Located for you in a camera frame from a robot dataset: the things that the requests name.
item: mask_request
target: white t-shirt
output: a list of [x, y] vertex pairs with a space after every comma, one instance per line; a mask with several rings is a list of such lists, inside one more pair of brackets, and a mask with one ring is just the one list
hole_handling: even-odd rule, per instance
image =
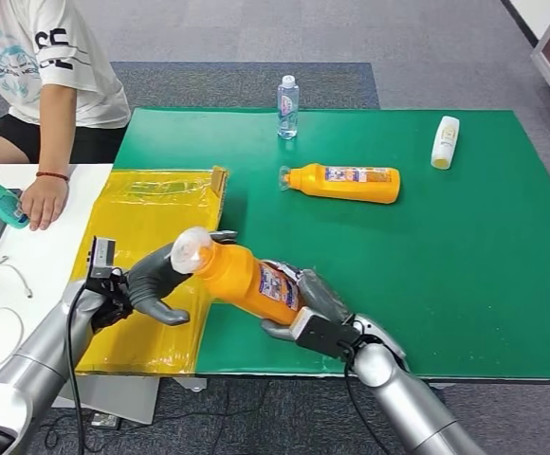
[[0, 0], [0, 94], [9, 114], [38, 124], [41, 87], [48, 83], [77, 90], [76, 126], [130, 120], [123, 85], [73, 0]]

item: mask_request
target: human hand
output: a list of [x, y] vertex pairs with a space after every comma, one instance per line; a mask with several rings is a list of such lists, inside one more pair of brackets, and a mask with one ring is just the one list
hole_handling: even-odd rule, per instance
[[22, 194], [22, 211], [30, 219], [30, 230], [45, 230], [58, 219], [66, 204], [68, 184], [60, 177], [42, 175]]

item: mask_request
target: water bottle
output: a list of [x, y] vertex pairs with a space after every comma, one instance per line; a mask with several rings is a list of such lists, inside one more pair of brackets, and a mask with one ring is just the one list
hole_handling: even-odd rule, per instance
[[277, 87], [277, 110], [280, 116], [280, 130], [284, 139], [292, 139], [298, 132], [298, 99], [300, 89], [294, 76], [283, 76]]

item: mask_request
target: yellow plastic sheet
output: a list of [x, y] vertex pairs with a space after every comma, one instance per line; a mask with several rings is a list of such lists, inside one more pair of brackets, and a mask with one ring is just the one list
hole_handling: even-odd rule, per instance
[[[113, 171], [94, 204], [76, 255], [72, 278], [87, 274], [93, 236], [116, 241], [115, 265], [131, 268], [147, 254], [192, 226], [215, 229], [227, 173], [212, 171]], [[167, 299], [183, 308], [190, 322], [168, 327], [133, 313], [94, 338], [78, 373], [193, 373], [210, 297], [196, 279]]]

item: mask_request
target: white table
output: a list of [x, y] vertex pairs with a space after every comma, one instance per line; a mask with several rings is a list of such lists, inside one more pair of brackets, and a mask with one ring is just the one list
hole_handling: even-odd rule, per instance
[[[48, 230], [6, 227], [0, 240], [0, 258], [9, 257], [8, 263], [18, 268], [33, 292], [32, 299], [27, 299], [14, 271], [0, 267], [0, 307], [20, 315], [24, 326], [22, 342], [61, 299], [94, 201], [110, 170], [111, 165], [74, 166], [66, 209]], [[36, 165], [0, 165], [0, 183], [24, 189], [33, 183], [36, 172]], [[0, 318], [1, 363], [15, 347], [12, 344], [15, 340], [8, 334], [18, 332], [19, 327], [14, 318]], [[141, 376], [89, 375], [78, 376], [77, 380], [85, 407], [145, 424], [153, 421], [159, 385], [156, 377]], [[70, 406], [70, 397], [67, 384], [55, 405]]]

